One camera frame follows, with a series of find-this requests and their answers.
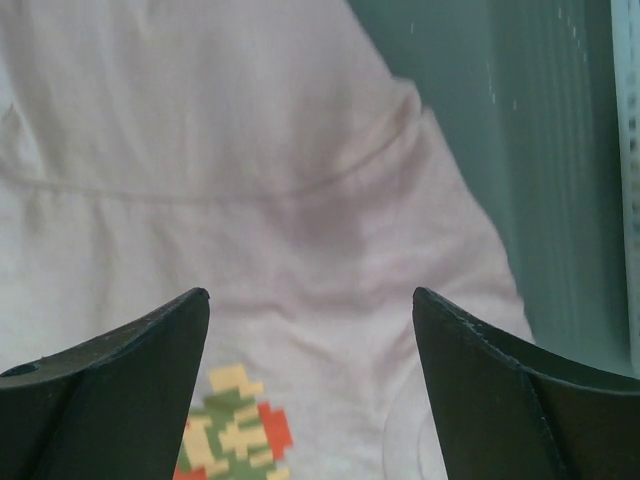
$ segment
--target yellow pixel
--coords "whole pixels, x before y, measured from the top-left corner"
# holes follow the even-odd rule
[[[269,445],[267,434],[262,425],[239,429],[236,423],[229,423],[224,432],[218,435],[224,452],[235,451],[238,460],[246,460],[249,448]]]
[[[216,460],[211,452],[206,429],[213,422],[209,417],[189,417],[188,427],[184,431],[182,442],[189,463],[193,469],[204,468],[207,476],[229,471],[227,460]]]
[[[209,382],[216,393],[237,388],[242,398],[249,398],[264,393],[262,383],[251,383],[243,365],[220,368],[209,373]]]
[[[287,480],[291,476],[288,468],[276,472],[267,473],[267,480]]]

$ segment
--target pixel art graphic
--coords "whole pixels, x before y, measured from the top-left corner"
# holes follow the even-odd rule
[[[244,366],[213,370],[214,395],[189,412],[173,480],[287,480],[276,462],[293,445],[287,417],[257,402],[262,383],[251,383]]]

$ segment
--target gray-green wall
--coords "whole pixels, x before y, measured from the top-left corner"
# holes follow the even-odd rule
[[[631,374],[608,0],[350,0],[433,108],[538,342]]]

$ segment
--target t-shirt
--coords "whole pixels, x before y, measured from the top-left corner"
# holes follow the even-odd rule
[[[413,290],[530,338],[433,112],[342,0],[1,3],[0,370],[194,286],[178,466],[209,478],[445,478]]]

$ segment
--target wrinkled fabric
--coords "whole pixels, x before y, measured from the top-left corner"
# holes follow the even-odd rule
[[[0,370],[211,294],[294,479],[445,478],[417,286],[530,339],[500,239],[342,0],[0,4]]]

